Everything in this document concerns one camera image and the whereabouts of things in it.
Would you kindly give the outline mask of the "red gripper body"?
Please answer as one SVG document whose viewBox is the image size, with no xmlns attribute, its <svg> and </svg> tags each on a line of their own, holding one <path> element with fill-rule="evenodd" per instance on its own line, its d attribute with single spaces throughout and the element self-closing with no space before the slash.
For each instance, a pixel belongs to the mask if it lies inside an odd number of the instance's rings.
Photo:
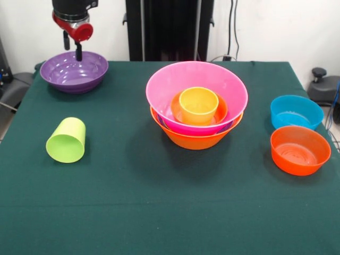
<svg viewBox="0 0 340 255">
<path fill-rule="evenodd" d="M 92 25 L 90 24 L 89 14 L 87 14 L 85 18 L 78 21 L 66 21 L 59 18 L 56 13 L 53 12 L 53 20 L 74 41 L 78 43 L 90 39 L 94 31 Z"/>
</svg>

